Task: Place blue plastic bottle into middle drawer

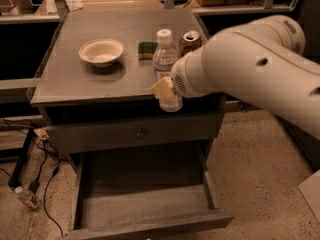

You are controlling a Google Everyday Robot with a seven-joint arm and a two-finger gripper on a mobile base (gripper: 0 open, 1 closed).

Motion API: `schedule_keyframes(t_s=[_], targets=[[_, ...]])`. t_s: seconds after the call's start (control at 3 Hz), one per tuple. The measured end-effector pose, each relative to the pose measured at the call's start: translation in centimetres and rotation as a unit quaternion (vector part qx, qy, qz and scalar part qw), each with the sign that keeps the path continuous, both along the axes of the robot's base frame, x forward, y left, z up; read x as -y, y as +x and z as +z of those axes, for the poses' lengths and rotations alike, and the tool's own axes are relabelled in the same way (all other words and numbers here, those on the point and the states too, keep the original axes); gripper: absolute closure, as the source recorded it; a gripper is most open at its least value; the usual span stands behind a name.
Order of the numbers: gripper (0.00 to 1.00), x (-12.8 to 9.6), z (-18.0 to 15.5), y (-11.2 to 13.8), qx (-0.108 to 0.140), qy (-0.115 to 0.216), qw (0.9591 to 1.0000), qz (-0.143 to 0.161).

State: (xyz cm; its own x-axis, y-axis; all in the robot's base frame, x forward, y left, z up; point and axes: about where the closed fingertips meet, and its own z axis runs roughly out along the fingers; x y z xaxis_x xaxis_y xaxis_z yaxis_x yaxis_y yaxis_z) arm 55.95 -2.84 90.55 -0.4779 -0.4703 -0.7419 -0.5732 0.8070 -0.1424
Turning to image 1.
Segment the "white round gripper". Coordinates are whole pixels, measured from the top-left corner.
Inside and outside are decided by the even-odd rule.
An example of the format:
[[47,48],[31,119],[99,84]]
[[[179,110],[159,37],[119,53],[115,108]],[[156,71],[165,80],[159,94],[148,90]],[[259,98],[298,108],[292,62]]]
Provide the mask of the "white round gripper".
[[219,90],[209,81],[208,76],[205,74],[202,53],[203,49],[198,48],[180,58],[171,69],[170,75],[172,79],[163,77],[152,86],[155,98],[174,98],[175,89],[178,94],[185,98],[203,97],[208,94],[218,93]]

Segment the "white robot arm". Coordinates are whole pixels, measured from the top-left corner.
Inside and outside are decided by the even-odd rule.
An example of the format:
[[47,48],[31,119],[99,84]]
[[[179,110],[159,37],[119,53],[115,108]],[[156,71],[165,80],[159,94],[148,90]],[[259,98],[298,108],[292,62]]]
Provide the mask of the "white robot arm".
[[320,139],[320,65],[304,58],[304,49],[295,20],[261,18],[216,33],[175,62],[152,91],[158,99],[224,92]]

